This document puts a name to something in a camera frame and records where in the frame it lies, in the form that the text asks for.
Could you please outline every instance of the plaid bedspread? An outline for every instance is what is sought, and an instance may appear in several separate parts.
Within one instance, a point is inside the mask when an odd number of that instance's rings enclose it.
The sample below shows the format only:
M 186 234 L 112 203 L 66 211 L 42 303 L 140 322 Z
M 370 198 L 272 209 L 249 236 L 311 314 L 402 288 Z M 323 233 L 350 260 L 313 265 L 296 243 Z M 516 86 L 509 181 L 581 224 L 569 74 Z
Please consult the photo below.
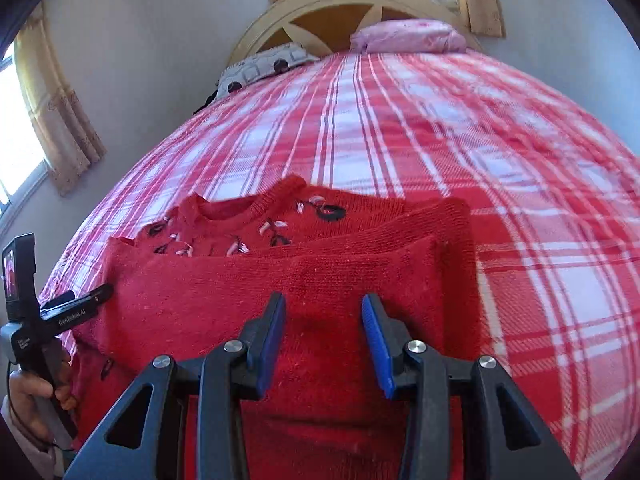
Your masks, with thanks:
M 291 173 L 466 200 L 486 352 L 582 477 L 608 474 L 640 429 L 640 164 L 562 94 L 481 54 L 336 54 L 211 105 L 88 216 L 42 299 L 89 290 L 109 236 L 188 194 L 253 194 Z

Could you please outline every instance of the black cable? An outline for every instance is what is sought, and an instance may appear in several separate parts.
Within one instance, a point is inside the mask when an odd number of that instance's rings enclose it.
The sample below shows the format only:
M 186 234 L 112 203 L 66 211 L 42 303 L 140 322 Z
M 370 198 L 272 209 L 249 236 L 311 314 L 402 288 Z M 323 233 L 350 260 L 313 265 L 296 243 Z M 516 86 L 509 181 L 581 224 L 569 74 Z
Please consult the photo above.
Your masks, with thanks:
M 41 446 L 45 447 L 45 448 L 50 448 L 50 447 L 57 447 L 60 451 L 73 451 L 72 449 L 62 449 L 60 446 L 58 446 L 55 442 L 47 442 L 46 440 L 42 440 L 40 437 L 37 437 L 36 435 L 33 434 L 33 431 L 31 431 L 29 429 L 29 427 L 24 423 L 24 421 L 20 418 L 20 415 L 18 415 L 18 412 L 15 411 L 14 408 L 14 404 L 11 400 L 11 390 L 9 388 L 9 377 L 11 376 L 11 361 L 8 362 L 7 366 L 6 366 L 6 396 L 7 399 L 9 399 L 9 410 L 11 411 L 11 413 L 14 414 L 15 418 L 17 419 L 18 423 L 24 428 L 24 430 L 29 433 L 29 435 L 31 435 L 31 438 L 33 440 L 35 440 L 37 443 L 39 443 Z

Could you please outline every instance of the white patterned pillow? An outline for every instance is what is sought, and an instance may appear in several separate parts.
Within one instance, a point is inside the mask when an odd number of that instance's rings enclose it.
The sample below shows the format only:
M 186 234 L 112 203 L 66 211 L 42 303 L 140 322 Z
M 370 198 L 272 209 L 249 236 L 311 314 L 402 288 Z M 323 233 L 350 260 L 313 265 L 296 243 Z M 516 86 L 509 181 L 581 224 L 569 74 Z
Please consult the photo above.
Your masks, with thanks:
M 216 101 L 260 79 L 282 74 L 293 67 L 318 61 L 318 59 L 309 54 L 299 43 L 275 46 L 254 56 L 246 57 L 222 73 Z

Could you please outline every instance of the wooden headboard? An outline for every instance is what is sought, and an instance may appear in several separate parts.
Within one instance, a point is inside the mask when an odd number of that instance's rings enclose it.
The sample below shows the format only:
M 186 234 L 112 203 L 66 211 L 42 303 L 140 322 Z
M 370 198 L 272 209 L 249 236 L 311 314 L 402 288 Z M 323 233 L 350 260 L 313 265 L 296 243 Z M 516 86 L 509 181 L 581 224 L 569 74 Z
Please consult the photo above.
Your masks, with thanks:
M 482 51 L 459 17 L 434 0 L 280 0 L 255 20 L 228 66 L 268 48 L 295 41 L 315 56 L 348 50 L 351 34 L 383 20 L 433 18 L 453 25 L 469 47 Z

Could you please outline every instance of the pink pillow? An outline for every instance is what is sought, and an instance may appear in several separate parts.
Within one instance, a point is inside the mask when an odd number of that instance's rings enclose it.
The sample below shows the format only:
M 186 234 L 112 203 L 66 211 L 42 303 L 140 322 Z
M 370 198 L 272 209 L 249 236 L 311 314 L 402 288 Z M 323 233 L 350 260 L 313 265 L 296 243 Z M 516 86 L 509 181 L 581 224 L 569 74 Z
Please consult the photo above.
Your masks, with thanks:
M 351 51 L 377 52 L 464 52 L 465 37 L 449 23 L 439 20 L 389 20 L 363 28 L 351 35 Z

